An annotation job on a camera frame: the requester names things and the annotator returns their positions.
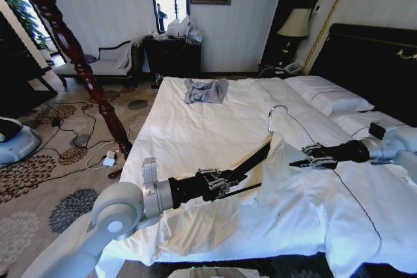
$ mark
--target wooden furniture leg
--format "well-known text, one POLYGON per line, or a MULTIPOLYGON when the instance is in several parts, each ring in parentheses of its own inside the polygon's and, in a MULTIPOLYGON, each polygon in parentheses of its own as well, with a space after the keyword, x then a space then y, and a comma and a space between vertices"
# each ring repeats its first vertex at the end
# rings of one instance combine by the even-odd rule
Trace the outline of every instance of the wooden furniture leg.
POLYGON ((58 75, 58 78, 61 80, 61 82, 63 83, 64 88, 66 89, 68 85, 66 84, 65 77, 62 77, 62 76, 58 75))
POLYGON ((72 63, 74 63, 75 71, 78 76, 84 80, 85 88, 91 98, 98 103, 98 111, 104 117, 108 129, 116 142, 118 142, 124 157, 127 158, 130 149, 132 148, 132 144, 128 140, 121 121, 115 114, 114 107, 106 100, 103 88, 94 79, 93 71, 84 59, 81 45, 74 34, 72 34, 72 31, 64 23, 63 15, 56 5, 57 0, 30 1, 37 6, 40 14, 50 23, 53 35, 59 47, 71 59, 72 63))

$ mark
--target green plant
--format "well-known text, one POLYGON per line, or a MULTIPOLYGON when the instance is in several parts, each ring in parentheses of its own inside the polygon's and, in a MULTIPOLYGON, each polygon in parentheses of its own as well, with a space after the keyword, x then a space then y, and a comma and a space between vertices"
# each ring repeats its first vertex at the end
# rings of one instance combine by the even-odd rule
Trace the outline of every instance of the green plant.
POLYGON ((38 31, 38 24, 36 24, 35 17, 26 11, 26 8, 30 8, 30 4, 24 0, 5 1, 12 9, 14 15, 16 15, 19 22, 26 30, 27 34, 34 40, 37 48, 46 49, 49 52, 52 52, 52 50, 46 44, 45 36, 40 31, 38 31))

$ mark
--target lamp shade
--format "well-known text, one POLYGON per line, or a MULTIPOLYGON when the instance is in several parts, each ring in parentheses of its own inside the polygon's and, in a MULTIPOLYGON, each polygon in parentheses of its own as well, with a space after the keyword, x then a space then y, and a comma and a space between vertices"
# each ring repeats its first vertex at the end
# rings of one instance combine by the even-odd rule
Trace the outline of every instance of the lamp shade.
POLYGON ((308 37, 310 13, 310 8, 293 9, 285 24, 278 31, 278 35, 288 37, 308 37))

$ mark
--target charger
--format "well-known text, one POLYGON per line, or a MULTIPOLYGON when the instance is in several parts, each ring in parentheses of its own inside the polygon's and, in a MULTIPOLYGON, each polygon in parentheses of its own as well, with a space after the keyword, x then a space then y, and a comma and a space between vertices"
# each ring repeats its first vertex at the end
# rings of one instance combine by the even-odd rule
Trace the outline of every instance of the charger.
POLYGON ((116 163, 116 152, 107 151, 106 158, 103 161, 104 166, 113 166, 116 163))

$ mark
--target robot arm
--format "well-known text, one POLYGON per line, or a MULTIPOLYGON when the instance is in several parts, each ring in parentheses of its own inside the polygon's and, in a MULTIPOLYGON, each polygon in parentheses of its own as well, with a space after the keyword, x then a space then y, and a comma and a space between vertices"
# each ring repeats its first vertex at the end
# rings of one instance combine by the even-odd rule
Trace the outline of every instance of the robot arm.
POLYGON ((307 146, 302 149, 307 159, 290 166, 335 169, 342 161, 370 161, 373 165, 391 163, 408 170, 411 179, 417 183, 417 128, 378 121, 371 123, 369 133, 369 137, 339 146, 325 147, 319 143, 307 146))
POLYGON ((143 162, 143 189, 129 182, 107 187, 93 210, 79 217, 27 269, 23 277, 86 277, 105 246, 123 240, 160 220, 160 214, 203 197, 221 199, 268 155, 270 141, 234 170, 198 170, 193 177, 159 182, 155 158, 143 162))

